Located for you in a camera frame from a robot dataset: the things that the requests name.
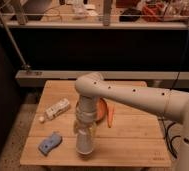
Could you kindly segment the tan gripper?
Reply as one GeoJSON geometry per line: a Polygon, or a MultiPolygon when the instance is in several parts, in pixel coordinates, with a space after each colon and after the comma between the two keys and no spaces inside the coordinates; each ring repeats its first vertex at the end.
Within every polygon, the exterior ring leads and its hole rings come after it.
{"type": "Polygon", "coordinates": [[[96,117],[89,116],[89,117],[76,117],[73,125],[73,132],[75,134],[80,133],[81,131],[85,131],[91,137],[94,137],[96,134],[96,117]]]}

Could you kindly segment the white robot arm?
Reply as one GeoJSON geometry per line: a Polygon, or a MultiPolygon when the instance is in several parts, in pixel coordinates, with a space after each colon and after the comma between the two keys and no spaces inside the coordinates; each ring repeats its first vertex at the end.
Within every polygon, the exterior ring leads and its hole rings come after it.
{"type": "Polygon", "coordinates": [[[87,155],[93,152],[93,139],[88,128],[95,122],[97,116],[97,100],[106,98],[182,124],[183,133],[175,171],[189,171],[188,92],[110,84],[98,72],[78,77],[74,86],[79,94],[76,105],[78,153],[87,155]]]}

